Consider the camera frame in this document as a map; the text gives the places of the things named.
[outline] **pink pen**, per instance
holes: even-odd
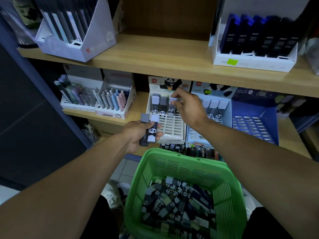
[[[126,100],[125,100],[125,95],[124,95],[124,92],[121,90],[121,94],[122,94],[122,98],[123,98],[123,101],[124,101],[124,107],[126,106]]]
[[[119,96],[116,97],[116,100],[117,100],[117,103],[119,105],[119,108],[120,108],[121,112],[124,111],[124,109],[123,109],[123,101],[120,99]]]
[[[123,102],[123,105],[124,105],[123,108],[125,108],[125,97],[124,97],[124,95],[122,93],[120,93],[119,96],[120,96],[120,99]]]

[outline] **forearm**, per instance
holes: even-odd
[[[0,238],[79,238],[125,153],[114,135],[5,202]]]
[[[197,128],[238,180],[293,237],[318,223],[318,164],[236,129],[207,121]]]

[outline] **left hand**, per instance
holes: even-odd
[[[131,121],[123,127],[121,135],[127,142],[127,154],[135,153],[140,148],[139,140],[144,136],[146,129],[151,128],[153,125],[154,122],[141,123],[141,121]],[[163,132],[157,132],[156,141],[163,135]]]

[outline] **panda logo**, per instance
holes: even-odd
[[[233,91],[230,90],[230,86],[229,85],[218,85],[218,84],[210,84],[209,87],[212,89],[212,90],[219,90],[219,91],[223,91],[223,96],[224,97],[228,97],[230,96]],[[205,95],[208,95],[208,93],[206,93],[206,91],[210,91],[209,89],[204,89],[204,94]]]
[[[168,87],[172,87],[172,90],[176,90],[177,87],[179,87],[181,84],[183,84],[181,79],[176,80],[172,78],[167,78],[166,80],[164,80],[164,85],[160,85],[159,87],[161,89],[168,89]]]
[[[148,135],[149,136],[156,136],[156,129],[155,128],[151,128],[150,130],[148,130]]]

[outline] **green plastic basket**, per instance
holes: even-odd
[[[196,183],[212,193],[216,211],[217,238],[241,238],[247,222],[239,181],[224,163],[184,156],[160,148],[149,149],[135,172],[124,210],[125,225],[137,238],[180,238],[142,222],[142,203],[150,181],[166,176]]]

